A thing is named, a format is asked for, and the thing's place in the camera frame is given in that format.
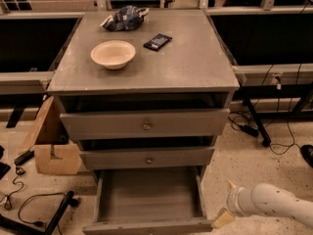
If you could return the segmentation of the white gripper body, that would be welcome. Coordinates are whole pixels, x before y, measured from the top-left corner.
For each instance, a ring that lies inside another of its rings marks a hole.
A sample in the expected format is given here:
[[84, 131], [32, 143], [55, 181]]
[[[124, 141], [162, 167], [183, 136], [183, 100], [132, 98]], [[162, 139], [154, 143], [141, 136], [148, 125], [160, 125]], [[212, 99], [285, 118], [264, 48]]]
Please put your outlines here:
[[227, 197], [229, 211], [238, 217], [251, 216], [252, 201], [250, 192], [250, 189], [244, 187], [232, 188]]

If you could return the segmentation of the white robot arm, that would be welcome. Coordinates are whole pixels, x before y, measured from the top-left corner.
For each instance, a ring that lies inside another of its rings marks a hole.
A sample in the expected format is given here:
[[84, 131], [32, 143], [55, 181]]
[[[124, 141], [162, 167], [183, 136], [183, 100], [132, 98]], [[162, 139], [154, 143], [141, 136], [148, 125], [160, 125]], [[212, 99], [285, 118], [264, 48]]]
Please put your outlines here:
[[228, 181], [227, 207], [212, 220], [213, 228], [221, 228], [237, 217], [253, 215], [287, 217], [313, 228], [313, 203], [298, 199], [293, 193], [268, 183], [252, 188], [237, 186]]

